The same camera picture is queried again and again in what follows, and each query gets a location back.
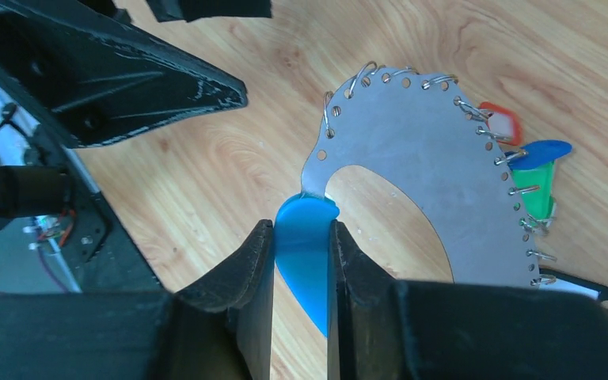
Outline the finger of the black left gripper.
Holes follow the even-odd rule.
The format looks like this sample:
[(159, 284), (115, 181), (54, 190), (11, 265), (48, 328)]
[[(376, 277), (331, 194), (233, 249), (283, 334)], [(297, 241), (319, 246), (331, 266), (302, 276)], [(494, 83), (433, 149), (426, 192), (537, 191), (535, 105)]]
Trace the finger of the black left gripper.
[(111, 1), (0, 1), (0, 87), (70, 148), (248, 104), (241, 80)]

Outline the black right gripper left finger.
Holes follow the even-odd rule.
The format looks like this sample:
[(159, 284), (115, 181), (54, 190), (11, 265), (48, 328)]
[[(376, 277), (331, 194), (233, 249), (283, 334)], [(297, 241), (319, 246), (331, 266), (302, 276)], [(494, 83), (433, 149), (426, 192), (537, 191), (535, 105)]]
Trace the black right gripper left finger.
[(273, 224), (179, 290), (0, 295), (0, 379), (266, 379)]

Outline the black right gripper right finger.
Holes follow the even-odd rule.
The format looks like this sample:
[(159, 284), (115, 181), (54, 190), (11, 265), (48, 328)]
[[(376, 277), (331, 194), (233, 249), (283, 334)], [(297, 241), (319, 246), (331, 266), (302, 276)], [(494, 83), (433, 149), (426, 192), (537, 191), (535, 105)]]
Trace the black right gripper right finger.
[(395, 279), (337, 221), (328, 278), (331, 379), (608, 379), (608, 313), (585, 296)]

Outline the metal keyring plate blue handle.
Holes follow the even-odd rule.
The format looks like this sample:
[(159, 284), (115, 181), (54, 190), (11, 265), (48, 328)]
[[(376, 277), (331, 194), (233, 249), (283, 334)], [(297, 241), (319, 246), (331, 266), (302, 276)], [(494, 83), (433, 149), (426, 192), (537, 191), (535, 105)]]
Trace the metal keyring plate blue handle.
[(324, 96), (317, 142), (302, 190), (275, 218), (279, 271), (321, 333), (329, 330), (328, 246), (339, 214), (325, 195), (340, 169), (359, 166), (404, 193), (445, 250), (454, 282), (538, 289), (556, 281), (540, 271), (511, 158), (452, 74), (421, 74), (368, 62)]

